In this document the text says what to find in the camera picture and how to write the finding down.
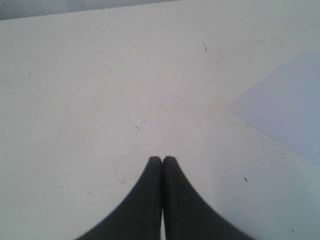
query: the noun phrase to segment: white surface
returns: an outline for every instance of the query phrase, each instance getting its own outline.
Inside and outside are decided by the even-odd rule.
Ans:
[[[301,52],[232,104],[232,112],[320,166],[320,54]]]
[[[319,50],[319,7],[183,0],[1,21],[0,239],[76,238],[151,155],[176,156],[258,240],[318,239],[319,167],[228,104]]]

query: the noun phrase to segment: gray background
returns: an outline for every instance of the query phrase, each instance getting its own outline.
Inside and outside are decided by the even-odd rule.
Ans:
[[[0,0],[0,20],[170,1],[174,0]]]

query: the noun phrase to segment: white table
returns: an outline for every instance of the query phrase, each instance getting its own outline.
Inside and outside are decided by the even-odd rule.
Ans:
[[[320,50],[319,8],[182,0],[0,21],[0,239],[78,237],[153,155],[177,157],[256,239],[319,239],[319,166],[229,108]]]

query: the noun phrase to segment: black rubber tip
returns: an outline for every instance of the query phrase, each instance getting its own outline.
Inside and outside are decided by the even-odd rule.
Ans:
[[[122,203],[78,240],[159,240],[162,162],[152,156]]]
[[[177,160],[163,160],[167,240],[252,240],[217,214],[191,186]]]

